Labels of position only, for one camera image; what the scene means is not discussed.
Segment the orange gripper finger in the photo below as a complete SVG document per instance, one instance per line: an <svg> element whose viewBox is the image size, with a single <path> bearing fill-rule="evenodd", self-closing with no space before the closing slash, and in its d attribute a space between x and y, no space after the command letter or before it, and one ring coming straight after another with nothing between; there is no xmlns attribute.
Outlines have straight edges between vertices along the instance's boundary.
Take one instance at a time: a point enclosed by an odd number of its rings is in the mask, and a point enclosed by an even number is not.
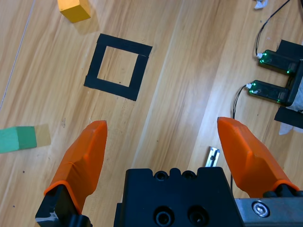
<svg viewBox="0 0 303 227"><path fill-rule="evenodd" d="M285 184L298 192L267 147L239 121L219 117L217 128L223 153L235 184L251 198L262 197Z"/></svg>
<svg viewBox="0 0 303 227"><path fill-rule="evenodd" d="M90 123L65 152L36 213L41 227L90 227L82 214L97 187L107 141L107 122Z"/></svg>

